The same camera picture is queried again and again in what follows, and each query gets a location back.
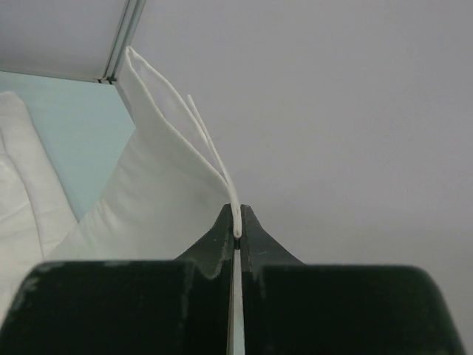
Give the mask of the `white long sleeve shirt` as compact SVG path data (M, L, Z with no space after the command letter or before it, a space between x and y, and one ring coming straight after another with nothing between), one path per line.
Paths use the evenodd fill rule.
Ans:
M171 259L229 204L233 181L191 97L133 48L120 84L135 130L95 205L76 220L24 102L1 94L1 310L29 270L53 260Z

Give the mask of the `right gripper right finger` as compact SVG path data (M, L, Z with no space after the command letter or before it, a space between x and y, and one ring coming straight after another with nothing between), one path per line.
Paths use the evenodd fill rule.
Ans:
M308 265L242 206L239 250L247 354L464 354L421 268Z

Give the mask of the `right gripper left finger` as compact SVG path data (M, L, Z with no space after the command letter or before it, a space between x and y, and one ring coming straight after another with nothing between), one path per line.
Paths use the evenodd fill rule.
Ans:
M231 354L229 206L173 260L35 266L1 325L3 354Z

